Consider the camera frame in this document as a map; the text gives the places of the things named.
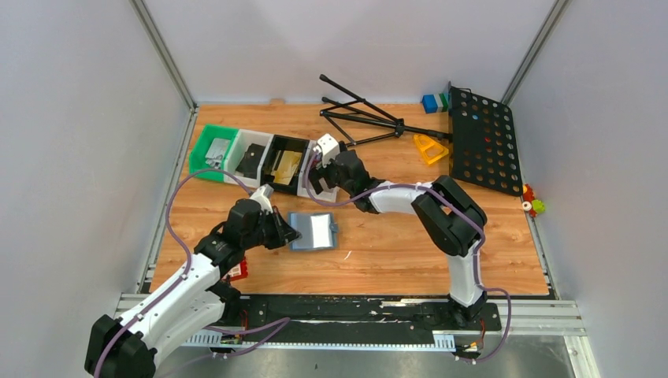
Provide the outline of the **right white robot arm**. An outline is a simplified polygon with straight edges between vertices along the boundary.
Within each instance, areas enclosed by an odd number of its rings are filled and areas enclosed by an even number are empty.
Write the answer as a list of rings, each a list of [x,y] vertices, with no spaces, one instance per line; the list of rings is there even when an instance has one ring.
[[[447,257],[451,278],[450,318],[459,328],[471,328],[481,318],[487,294],[481,283],[479,249],[485,241],[487,217],[449,176],[428,183],[393,183],[372,177],[353,150],[325,160],[315,150],[306,174],[309,197],[325,188],[339,188],[363,213],[404,213],[417,216],[429,238]]]

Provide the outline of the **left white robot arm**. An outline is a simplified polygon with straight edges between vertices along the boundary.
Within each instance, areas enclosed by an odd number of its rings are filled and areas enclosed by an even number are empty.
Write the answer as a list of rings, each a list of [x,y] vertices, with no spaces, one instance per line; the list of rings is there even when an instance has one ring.
[[[299,239],[278,208],[266,200],[240,199],[186,262],[155,292],[118,318],[93,324],[84,369],[94,377],[152,377],[187,339],[241,315],[240,293],[225,280],[249,249],[274,250]]]

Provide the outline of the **blue card holder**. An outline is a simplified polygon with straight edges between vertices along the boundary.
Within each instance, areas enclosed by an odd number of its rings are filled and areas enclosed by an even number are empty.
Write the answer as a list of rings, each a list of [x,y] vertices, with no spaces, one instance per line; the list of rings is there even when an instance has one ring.
[[[288,224],[300,233],[300,237],[289,244],[292,251],[333,250],[338,246],[339,227],[331,212],[290,212]]]

